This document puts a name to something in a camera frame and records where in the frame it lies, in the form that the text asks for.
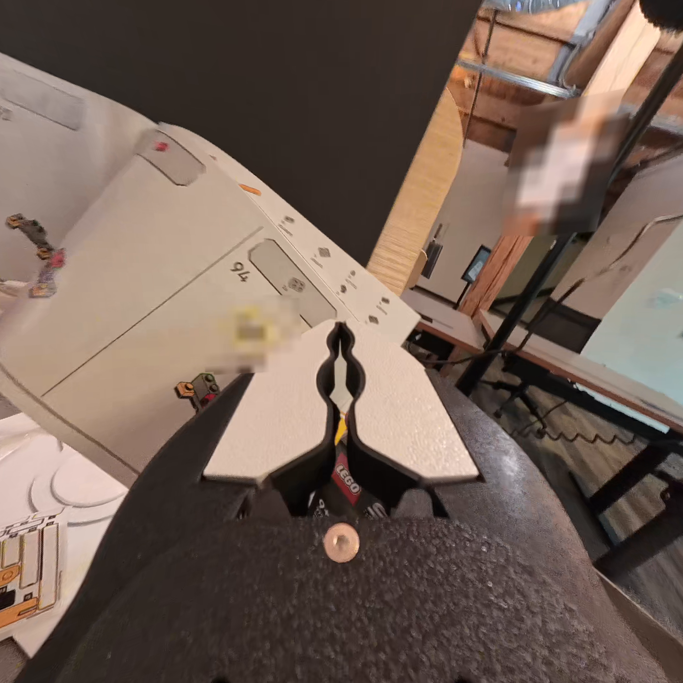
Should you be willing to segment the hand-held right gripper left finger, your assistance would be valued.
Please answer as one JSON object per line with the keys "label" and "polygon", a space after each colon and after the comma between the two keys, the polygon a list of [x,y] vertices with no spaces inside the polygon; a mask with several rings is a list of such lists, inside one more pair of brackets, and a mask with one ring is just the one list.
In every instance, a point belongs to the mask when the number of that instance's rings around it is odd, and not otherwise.
{"label": "hand-held right gripper left finger", "polygon": [[335,464],[339,323],[326,321],[253,375],[203,477],[272,488],[295,516],[327,483]]}

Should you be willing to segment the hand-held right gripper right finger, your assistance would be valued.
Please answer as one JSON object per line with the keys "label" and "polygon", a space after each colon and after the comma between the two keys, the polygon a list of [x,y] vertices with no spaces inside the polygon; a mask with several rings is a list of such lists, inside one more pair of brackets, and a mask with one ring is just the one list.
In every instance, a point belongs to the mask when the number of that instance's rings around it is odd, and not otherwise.
{"label": "hand-held right gripper right finger", "polygon": [[354,321],[340,325],[346,362],[350,473],[386,508],[409,490],[476,482],[473,457],[425,368]]}

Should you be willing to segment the white book stand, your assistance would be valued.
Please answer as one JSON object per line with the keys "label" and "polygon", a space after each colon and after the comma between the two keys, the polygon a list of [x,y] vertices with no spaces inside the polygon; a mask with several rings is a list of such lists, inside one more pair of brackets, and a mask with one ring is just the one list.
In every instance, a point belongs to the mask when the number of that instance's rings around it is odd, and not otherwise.
{"label": "white book stand", "polygon": [[[1,303],[11,302],[23,285],[17,280],[2,279]],[[285,351],[304,333],[315,328],[296,331],[290,324],[268,322],[264,314],[254,312],[236,320],[234,338],[238,341],[238,350],[255,351],[255,361],[249,360],[228,370],[229,382],[218,381],[215,373],[202,372],[192,380],[179,382],[174,388],[177,405],[189,407],[189,418],[163,446],[170,446],[171,438],[180,436],[183,427],[190,428],[191,443],[181,448],[180,464],[190,465],[192,456],[203,457],[201,450],[206,452],[207,461],[199,465],[200,483],[239,485],[207,480],[203,470],[253,375],[264,371],[274,355]],[[345,413],[348,419],[352,396],[346,385],[346,362],[340,352],[340,325],[354,321],[378,332],[354,319],[326,321],[339,323],[335,388],[330,398],[337,405],[340,416]],[[95,567],[95,552],[104,549],[105,532],[114,531],[115,515],[123,513],[124,503],[133,503],[134,485],[142,482],[143,475],[152,474],[153,459],[160,455],[163,446],[135,481],[125,486],[18,411],[19,414],[1,420],[1,524],[11,524],[52,508],[64,507],[66,513],[62,600],[55,610],[24,622],[13,634],[19,637],[27,653],[34,655],[38,646],[47,640],[48,628],[55,628],[57,618],[65,615],[67,607],[75,605],[77,588],[85,587],[86,569]]]}

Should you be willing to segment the wooden office desk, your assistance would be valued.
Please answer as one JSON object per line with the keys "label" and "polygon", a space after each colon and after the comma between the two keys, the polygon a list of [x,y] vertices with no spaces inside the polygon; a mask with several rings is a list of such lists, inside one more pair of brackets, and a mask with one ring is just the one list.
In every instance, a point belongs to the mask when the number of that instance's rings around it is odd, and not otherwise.
{"label": "wooden office desk", "polygon": [[404,291],[400,298],[419,315],[408,337],[411,346],[426,351],[436,362],[483,352],[484,337],[474,321],[464,313],[414,290]]}
{"label": "wooden office desk", "polygon": [[672,399],[605,366],[517,328],[501,353],[501,370],[518,372],[536,388],[559,399],[561,407],[577,408],[631,436],[642,444],[616,473],[594,492],[573,474],[586,510],[607,538],[606,513],[647,477],[663,483],[663,509],[638,530],[617,541],[596,560],[596,567],[615,581],[682,539],[682,474],[665,467],[671,456],[682,461],[682,407]]}

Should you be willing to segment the black lego set box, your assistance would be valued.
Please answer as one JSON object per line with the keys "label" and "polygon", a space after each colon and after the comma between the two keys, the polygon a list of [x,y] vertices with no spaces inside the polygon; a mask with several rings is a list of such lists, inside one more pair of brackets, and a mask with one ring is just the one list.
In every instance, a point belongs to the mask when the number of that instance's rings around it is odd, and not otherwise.
{"label": "black lego set box", "polygon": [[382,502],[363,489],[350,472],[347,437],[347,415],[342,413],[335,434],[335,463],[332,475],[327,483],[311,494],[307,516],[337,518],[349,524],[363,518],[387,518],[388,512]]}

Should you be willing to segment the lego sticker sheet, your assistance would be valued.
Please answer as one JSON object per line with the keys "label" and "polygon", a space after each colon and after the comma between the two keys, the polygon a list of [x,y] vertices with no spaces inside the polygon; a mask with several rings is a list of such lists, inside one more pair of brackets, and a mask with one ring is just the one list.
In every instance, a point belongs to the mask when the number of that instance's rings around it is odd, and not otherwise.
{"label": "lego sticker sheet", "polygon": [[60,605],[65,530],[64,507],[1,525],[1,639]]}

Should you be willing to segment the black office chair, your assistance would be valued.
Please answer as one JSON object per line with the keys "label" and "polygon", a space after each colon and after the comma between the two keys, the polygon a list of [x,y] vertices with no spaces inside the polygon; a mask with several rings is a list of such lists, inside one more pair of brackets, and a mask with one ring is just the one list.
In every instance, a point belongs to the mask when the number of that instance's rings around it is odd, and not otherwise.
{"label": "black office chair", "polygon": [[515,377],[518,382],[516,384],[512,384],[508,381],[505,380],[495,380],[495,381],[485,381],[484,384],[490,387],[494,391],[505,391],[508,394],[508,397],[503,400],[503,402],[500,404],[498,408],[493,412],[493,417],[496,419],[500,419],[502,417],[503,412],[507,409],[508,405],[512,405],[513,403],[519,401],[521,402],[529,412],[529,414],[533,417],[531,425],[523,428],[524,430],[531,430],[532,428],[535,429],[536,436],[539,438],[543,438],[547,435],[547,429],[548,425],[543,417],[543,415],[540,413],[540,409],[538,405],[535,403],[533,398],[528,394],[528,390],[531,387],[531,384],[524,380],[522,376],[516,372],[516,371],[509,371],[509,369],[504,370],[505,374],[508,374],[510,376]]}

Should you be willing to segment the small wall screen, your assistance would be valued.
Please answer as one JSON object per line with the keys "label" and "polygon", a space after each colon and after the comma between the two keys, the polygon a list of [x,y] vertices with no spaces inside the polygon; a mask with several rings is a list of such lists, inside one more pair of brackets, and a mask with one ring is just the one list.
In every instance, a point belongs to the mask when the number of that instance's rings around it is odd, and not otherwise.
{"label": "small wall screen", "polygon": [[492,250],[489,247],[484,245],[479,247],[462,275],[462,280],[464,282],[467,284],[473,284],[476,281],[488,258],[490,257],[491,252]]}

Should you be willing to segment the black metal pole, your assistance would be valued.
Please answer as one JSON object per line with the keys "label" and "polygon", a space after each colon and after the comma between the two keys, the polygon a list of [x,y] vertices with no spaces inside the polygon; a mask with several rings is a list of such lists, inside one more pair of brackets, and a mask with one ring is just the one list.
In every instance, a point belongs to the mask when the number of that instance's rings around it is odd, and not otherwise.
{"label": "black metal pole", "polygon": [[[672,90],[674,90],[681,77],[682,48],[679,48],[674,56],[672,56],[666,68],[662,71],[662,74],[656,81],[653,89],[644,99],[644,102],[637,110],[633,119],[630,121],[630,124],[628,124],[623,139],[619,144],[618,152],[615,155],[614,163],[610,168],[610,175],[608,175],[606,180],[599,186],[599,189],[602,191],[602,193],[599,194],[600,200],[592,213],[578,224],[579,232],[586,232],[590,227],[595,227],[597,225],[596,222],[600,217],[602,202],[607,189],[615,181],[621,168],[624,166],[626,159],[635,148],[636,142],[642,138],[654,116],[661,109],[663,103]],[[456,383],[457,388],[465,396],[469,397],[472,394],[474,388],[480,383],[485,372],[491,366],[494,358],[503,352],[505,342],[522,320],[524,313],[536,299],[537,294],[541,291],[545,281],[550,277],[558,265],[561,257],[572,243],[575,235],[576,231],[573,231],[571,233],[560,234],[557,237],[539,266],[531,274],[527,285],[517,298],[514,306],[503,319],[501,327],[494,334],[489,343],[487,343],[485,350],[471,359],[464,374]]]}

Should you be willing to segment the lego instruction booklet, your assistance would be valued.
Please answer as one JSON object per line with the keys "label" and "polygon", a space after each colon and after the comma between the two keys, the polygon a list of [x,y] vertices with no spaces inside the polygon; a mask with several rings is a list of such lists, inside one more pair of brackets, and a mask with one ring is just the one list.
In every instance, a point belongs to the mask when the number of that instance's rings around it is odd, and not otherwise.
{"label": "lego instruction booklet", "polygon": [[175,386],[255,361],[237,318],[417,313],[221,149],[1,55],[1,394],[130,486],[189,418]]}

